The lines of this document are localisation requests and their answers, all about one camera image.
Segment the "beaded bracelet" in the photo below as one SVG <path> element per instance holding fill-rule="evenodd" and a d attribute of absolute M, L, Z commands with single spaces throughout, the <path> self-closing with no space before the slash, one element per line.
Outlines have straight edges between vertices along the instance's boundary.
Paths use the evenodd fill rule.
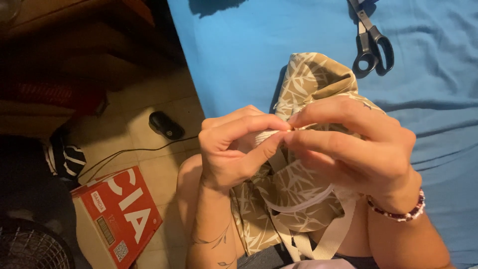
<path fill-rule="evenodd" d="M 418 216 L 423 214 L 423 209 L 425 208 L 425 194 L 423 193 L 422 188 L 420 188 L 420 195 L 418 196 L 417 205 L 415 206 L 415 208 L 413 208 L 407 214 L 393 214 L 393 213 L 385 212 L 382 209 L 376 207 L 372 203 L 372 200 L 371 200 L 370 196 L 367 196 L 367 200 L 368 200 L 367 203 L 369 204 L 370 207 L 372 207 L 373 211 L 375 211 L 375 212 L 377 212 L 381 215 L 384 215 L 388 218 L 391 218 L 393 220 L 396 220 L 397 222 L 402 222 L 402 221 L 407 222 L 407 221 L 414 220 L 414 219 L 418 218 Z"/>

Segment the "fan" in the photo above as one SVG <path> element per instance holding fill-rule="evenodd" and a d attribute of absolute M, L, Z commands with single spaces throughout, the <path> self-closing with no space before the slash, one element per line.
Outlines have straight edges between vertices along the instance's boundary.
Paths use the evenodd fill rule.
<path fill-rule="evenodd" d="M 74 269 L 68 245 L 43 225 L 24 219 L 0 219 L 0 268 Z"/>

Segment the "black scissor handle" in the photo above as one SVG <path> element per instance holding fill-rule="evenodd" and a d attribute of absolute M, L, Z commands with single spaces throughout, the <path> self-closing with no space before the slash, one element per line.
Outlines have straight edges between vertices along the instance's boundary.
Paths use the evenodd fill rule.
<path fill-rule="evenodd" d="M 373 54 L 373 51 L 370 49 L 369 45 L 369 35 L 367 33 L 359 34 L 356 38 L 357 40 L 357 58 L 355 58 L 353 71 L 356 75 L 366 76 L 370 71 L 372 71 L 379 60 Z M 361 69 L 359 62 L 366 62 L 367 68 Z"/>
<path fill-rule="evenodd" d="M 390 40 L 386 36 L 382 35 L 375 25 L 368 31 L 368 33 L 370 35 L 370 41 L 372 42 L 372 46 L 370 46 L 372 52 L 379 60 L 379 64 L 377 65 L 377 74 L 383 76 L 393 68 L 395 63 L 393 47 L 391 46 Z M 379 46 L 381 46 L 383 49 L 386 67 L 383 66 L 383 60 Z"/>

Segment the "bed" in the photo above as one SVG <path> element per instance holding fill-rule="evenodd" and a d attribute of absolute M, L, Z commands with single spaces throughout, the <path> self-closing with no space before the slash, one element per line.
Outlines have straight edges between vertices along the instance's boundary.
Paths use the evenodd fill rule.
<path fill-rule="evenodd" d="M 289 55 L 352 67 L 357 26 L 346 0 L 170 0 L 206 117 L 272 111 Z M 478 1 L 382 0 L 372 23 L 395 66 L 359 92 L 417 134 L 412 155 L 427 212 L 459 269 L 478 265 Z"/>

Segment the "black computer mouse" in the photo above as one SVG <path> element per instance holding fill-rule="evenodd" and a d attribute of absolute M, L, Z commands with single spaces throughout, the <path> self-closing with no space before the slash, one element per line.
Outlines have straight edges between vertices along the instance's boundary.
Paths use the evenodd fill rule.
<path fill-rule="evenodd" d="M 162 111 L 151 113 L 150 124 L 170 140 L 183 138 L 184 129 Z"/>

